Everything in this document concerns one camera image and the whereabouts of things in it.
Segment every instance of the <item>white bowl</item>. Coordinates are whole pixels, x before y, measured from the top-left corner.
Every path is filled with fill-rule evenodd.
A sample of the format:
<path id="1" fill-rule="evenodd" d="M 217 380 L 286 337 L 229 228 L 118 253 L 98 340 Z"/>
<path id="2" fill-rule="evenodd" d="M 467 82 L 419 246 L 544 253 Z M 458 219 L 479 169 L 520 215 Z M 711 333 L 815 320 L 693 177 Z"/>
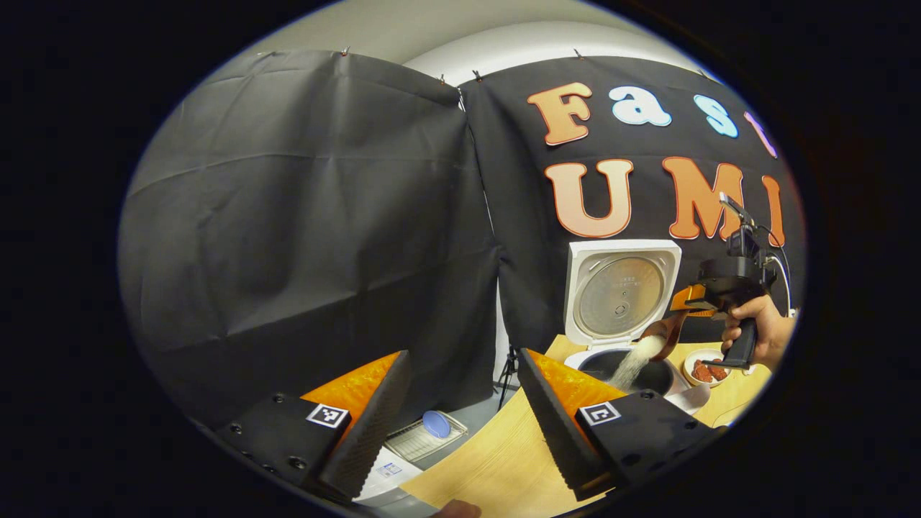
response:
<path id="1" fill-rule="evenodd" d="M 716 349 L 698 349 L 693 353 L 689 354 L 686 359 L 684 359 L 684 377 L 688 379 L 694 385 L 710 385 L 710 387 L 715 387 L 720 383 L 723 383 L 725 380 L 728 380 L 732 376 L 733 369 L 724 369 L 728 376 L 723 378 L 718 382 L 706 383 L 694 378 L 691 374 L 694 372 L 694 362 L 698 360 L 711 360 L 711 359 L 723 359 L 723 353 Z"/>

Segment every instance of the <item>black fabric backdrop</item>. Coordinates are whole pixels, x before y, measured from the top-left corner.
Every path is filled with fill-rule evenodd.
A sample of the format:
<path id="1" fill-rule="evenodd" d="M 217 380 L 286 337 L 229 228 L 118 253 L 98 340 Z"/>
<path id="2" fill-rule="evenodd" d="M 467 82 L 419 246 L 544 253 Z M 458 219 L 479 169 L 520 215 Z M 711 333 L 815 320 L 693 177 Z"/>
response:
<path id="1" fill-rule="evenodd" d="M 587 121 L 573 116 L 589 134 L 579 140 L 550 147 L 544 142 L 547 126 L 530 95 L 579 82 L 591 89 L 584 101 Z M 612 114 L 612 88 L 635 86 L 648 90 L 671 115 L 667 126 L 625 124 Z M 501 244 L 499 293 L 509 340 L 513 347 L 545 351 L 554 337 L 565 332 L 563 304 L 568 244 L 584 241 L 558 221 L 554 192 L 544 170 L 563 162 L 585 165 L 582 179 L 586 212 L 603 218 L 611 209 L 608 186 L 595 164 L 605 159 L 628 159 L 632 214 L 627 227 L 606 239 L 672 239 L 682 247 L 682 264 L 675 290 L 696 279 L 702 260 L 725 254 L 718 234 L 708 239 L 695 215 L 701 234 L 694 240 L 674 239 L 669 226 L 675 221 L 675 186 L 662 168 L 667 157 L 692 159 L 713 186 L 717 165 L 727 162 L 742 171 L 745 208 L 761 224 L 771 227 L 771 214 L 762 176 L 780 185 L 786 244 L 790 262 L 792 302 L 802 303 L 806 271 L 805 222 L 799 195 L 784 162 L 771 157 L 752 126 L 742 115 L 758 115 L 729 88 L 688 70 L 633 58 L 586 57 L 555 59 L 521 65 L 484 76 L 460 86 L 479 159 L 480 172 Z M 718 134 L 706 114 L 694 104 L 694 95 L 717 100 L 739 130 L 737 138 Z M 767 139 L 772 141 L 765 128 Z M 778 281 L 772 296 L 785 311 L 786 291 Z M 723 324 L 706 318 L 688 319 L 682 341 L 718 341 Z"/>
<path id="2" fill-rule="evenodd" d="M 492 390 L 497 252 L 458 91 L 349 54 L 235 59 L 141 160 L 120 227 L 137 344 L 225 424 L 409 349 L 399 424 Z"/>

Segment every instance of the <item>bowl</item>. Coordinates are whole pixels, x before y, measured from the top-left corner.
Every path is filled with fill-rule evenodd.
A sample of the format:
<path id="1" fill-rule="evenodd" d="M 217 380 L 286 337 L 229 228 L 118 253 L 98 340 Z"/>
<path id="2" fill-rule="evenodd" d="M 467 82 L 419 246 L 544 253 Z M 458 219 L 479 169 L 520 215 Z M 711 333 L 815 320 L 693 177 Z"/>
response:
<path id="1" fill-rule="evenodd" d="M 723 383 L 725 380 L 728 380 L 732 376 L 733 369 L 724 369 L 724 371 L 726 371 L 728 376 L 726 376 L 725 378 L 719 381 L 707 383 L 707 382 L 702 382 L 698 380 L 697 378 L 694 378 L 691 373 L 694 372 L 694 363 L 698 361 L 699 359 L 701 361 L 706 360 L 706 359 L 723 359 L 723 353 L 722 351 L 719 351 L 717 349 L 698 349 L 694 351 L 693 353 L 689 354 L 688 357 L 684 359 L 683 372 L 684 372 L 684 377 L 687 378 L 688 381 L 691 382 L 692 384 L 710 385 L 710 387 L 712 388 L 712 387 L 719 385 L 720 383 Z"/>
<path id="2" fill-rule="evenodd" d="M 630 349 L 610 349 L 592 355 L 579 365 L 578 369 L 596 380 L 607 382 L 617 371 Z M 674 373 L 665 360 L 650 361 L 636 376 L 633 391 L 653 390 L 665 395 L 674 383 Z"/>

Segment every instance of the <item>open lid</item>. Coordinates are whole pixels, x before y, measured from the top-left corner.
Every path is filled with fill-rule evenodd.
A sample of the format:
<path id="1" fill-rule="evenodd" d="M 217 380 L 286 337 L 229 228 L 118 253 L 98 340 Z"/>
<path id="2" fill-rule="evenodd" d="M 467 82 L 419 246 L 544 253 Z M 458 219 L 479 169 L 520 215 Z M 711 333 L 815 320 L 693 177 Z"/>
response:
<path id="1" fill-rule="evenodd" d="M 589 349 L 639 338 L 668 310 L 681 258 L 670 240 L 569 243 L 566 338 Z"/>

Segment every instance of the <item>white cable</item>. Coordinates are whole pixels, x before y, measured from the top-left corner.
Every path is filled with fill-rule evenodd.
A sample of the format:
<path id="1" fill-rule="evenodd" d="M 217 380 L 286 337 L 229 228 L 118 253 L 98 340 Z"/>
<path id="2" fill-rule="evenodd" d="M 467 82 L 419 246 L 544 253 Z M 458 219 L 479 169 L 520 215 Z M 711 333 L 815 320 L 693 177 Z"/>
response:
<path id="1" fill-rule="evenodd" d="M 777 267 L 780 268 L 780 275 L 784 278 L 784 286 L 787 288 L 787 316 L 791 316 L 790 313 L 793 311 L 793 308 L 790 307 L 790 282 L 787 280 L 787 271 L 784 270 L 784 265 L 773 253 L 767 256 L 765 263 L 771 263 L 772 261 L 777 263 Z"/>

